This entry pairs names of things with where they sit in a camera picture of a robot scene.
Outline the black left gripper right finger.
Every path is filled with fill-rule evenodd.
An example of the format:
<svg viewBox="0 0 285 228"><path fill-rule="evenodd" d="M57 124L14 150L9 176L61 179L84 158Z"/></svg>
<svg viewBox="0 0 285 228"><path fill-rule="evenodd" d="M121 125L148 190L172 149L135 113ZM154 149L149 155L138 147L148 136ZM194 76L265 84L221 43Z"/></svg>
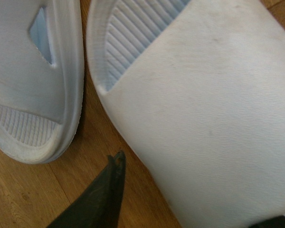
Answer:
<svg viewBox="0 0 285 228"><path fill-rule="evenodd" d="M264 220L252 225L251 228L285 228L285 216Z"/></svg>

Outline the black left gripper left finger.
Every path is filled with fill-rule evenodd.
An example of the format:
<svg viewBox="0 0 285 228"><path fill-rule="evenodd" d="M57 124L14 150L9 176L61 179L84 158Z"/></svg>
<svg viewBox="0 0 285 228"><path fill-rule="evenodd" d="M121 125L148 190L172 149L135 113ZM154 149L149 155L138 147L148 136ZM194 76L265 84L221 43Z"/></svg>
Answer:
<svg viewBox="0 0 285 228"><path fill-rule="evenodd" d="M49 228L116 228L125 183L125 154L108 156L108 164Z"/></svg>

